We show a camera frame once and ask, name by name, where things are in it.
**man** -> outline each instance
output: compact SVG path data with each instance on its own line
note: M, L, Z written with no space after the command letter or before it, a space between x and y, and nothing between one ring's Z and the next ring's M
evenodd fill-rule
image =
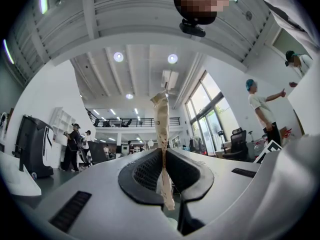
M86 132L85 132L85 139L84 139L84 142L83 142L83 152L84 152L84 156L86 157L86 159L88 159L87 158L87 156L88 156L88 152L89 152L89 144L88 144L88 142L91 142L92 141L92 138L91 138L91 131L90 130L87 130ZM83 166L83 168L85 169L85 168L88 168L89 166L90 166L90 163L87 161L87 162L85 162L84 161L84 159L80 156L80 158L81 158L81 160L84 162L84 166Z
M285 65L298 70L299 77L302 79L309 68L313 64L312 58L307 54L297 54L293 50L288 50L285 54ZM296 82L290 82L289 85L294 88L298 84Z
M255 114L259 119L264 133L267 134L268 142L270 143L273 140L281 146L281 137L277 127L276 119L269 106L267 105L267 102L274 101L279 97L285 97L285 89L275 95L271 95L265 98L256 95L256 92L258 91L257 82L249 79L246 81L245 86L247 91L249 92L249 104L255 111Z
M68 134L67 132L64 135L67 137L67 145L65 148L64 153L64 160L59 168L62 171L68 171L70 162L73 166L71 172L79 172L78 165L77 165L77 152L78 152L78 143L80 141L80 133L79 124L75 123L73 125L73 132Z
M320 51L320 36L305 9L296 0L264 0L280 27L292 35L315 58ZM176 8L187 20L211 24L212 12L221 12L229 0L174 0Z

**beige tube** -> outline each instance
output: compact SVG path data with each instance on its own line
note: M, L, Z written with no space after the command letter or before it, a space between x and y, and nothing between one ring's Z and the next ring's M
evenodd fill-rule
M169 105L166 92L160 92L151 99L154 104L154 123L155 132L157 135L158 145L162 150L162 181L161 181L161 195L164 199L164 204L168 210L175 209L175 201L172 195L172 185L167 167L167 143L169 137Z

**white t-shirt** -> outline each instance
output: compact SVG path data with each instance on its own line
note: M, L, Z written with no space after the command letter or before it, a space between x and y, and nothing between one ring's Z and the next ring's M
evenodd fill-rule
M302 44L313 59L316 58L320 51L320 37L317 28L306 10L296 0L264 1L285 12L292 21L305 30L305 32L302 32L293 27L271 10L271 13L278 25Z
M88 150L88 149L89 149L89 144L88 144L88 142L91 142L91 141L92 141L91 135L86 135L86 136L85 136L85 141L86 141L86 143L83 145L83 148L84 148L85 150Z
M257 108L260 108L260 110L262 111L264 117L272 124L276 121L274 113L272 113L271 109L269 108L269 106L266 103L266 98L265 97L260 97L256 94L249 94L248 97L248 101L249 104L251 105L251 107L253 108L253 110L256 110ZM264 121L262 121L260 119L260 117L255 114L256 117L258 118L262 129L266 128L266 124Z
M314 61L307 54L300 55L299 59L301 61L301 66L297 67L296 70L299 76L303 78Z

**glass door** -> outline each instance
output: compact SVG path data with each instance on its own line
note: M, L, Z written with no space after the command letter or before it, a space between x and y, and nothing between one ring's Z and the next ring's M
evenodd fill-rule
M199 120L200 127L202 130L204 141L203 143L206 146L206 152L208 156L215 156L215 144L213 143L212 132L209 127L206 117L203 117Z
M217 114L214 110L211 110L206 116L207 124L212 132L212 139L215 145L215 151L222 151L222 141L226 142L225 137L222 138L218 135L218 132L222 130Z

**black pants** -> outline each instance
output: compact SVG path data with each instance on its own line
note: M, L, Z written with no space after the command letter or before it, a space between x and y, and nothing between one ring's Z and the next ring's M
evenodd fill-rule
M69 169L70 162L73 166L75 171L79 171L77 166L77 151L71 151L70 148L67 146L64 153L64 160L61 165L61 168L65 171Z
M276 122L272 123L272 130L271 131L267 131L267 128L264 128L263 131L265 134L267 134L269 143L271 141L274 141L281 147L281 136L279 134L279 130L278 130Z
M88 154L89 150L90 150L89 148L88 149L83 149L84 155L86 156L86 158L87 158L87 154ZM80 155L80 158L81 158L82 162L84 163L84 166L88 167L89 166L88 160L87 160L87 162L85 162L85 160L83 159L82 155Z

